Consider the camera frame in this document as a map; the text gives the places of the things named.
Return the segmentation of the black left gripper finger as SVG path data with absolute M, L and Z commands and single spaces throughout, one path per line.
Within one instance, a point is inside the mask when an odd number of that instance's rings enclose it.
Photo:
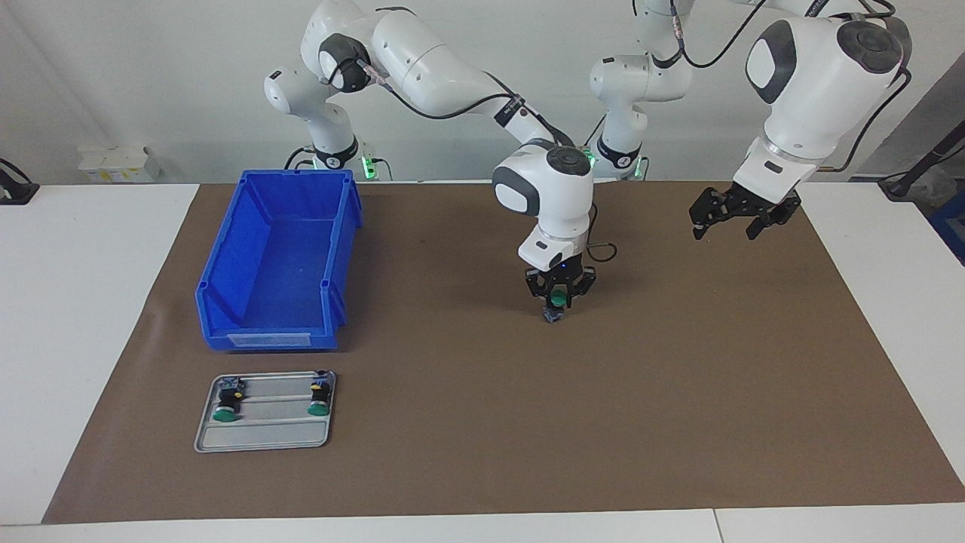
M 706 188 L 689 207 L 692 234 L 695 240 L 702 240 L 710 227 L 733 217 L 728 204 L 733 199 L 731 190 Z
M 754 241 L 767 228 L 787 223 L 787 210 L 769 210 L 759 213 L 746 228 L 746 237 Z

